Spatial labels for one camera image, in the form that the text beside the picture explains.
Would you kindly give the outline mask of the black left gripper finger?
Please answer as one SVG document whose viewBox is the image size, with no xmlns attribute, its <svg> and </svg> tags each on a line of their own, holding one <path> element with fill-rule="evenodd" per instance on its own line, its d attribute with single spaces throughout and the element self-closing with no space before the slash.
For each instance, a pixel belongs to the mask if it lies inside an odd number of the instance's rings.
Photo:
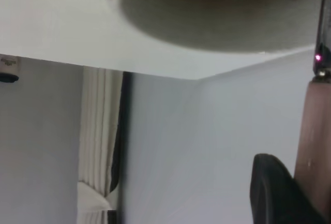
<svg viewBox="0 0 331 224">
<path fill-rule="evenodd" d="M 330 223 L 330 159 L 300 161 L 292 176 L 277 157 L 255 155 L 250 205 L 254 223 Z"/>
</svg>

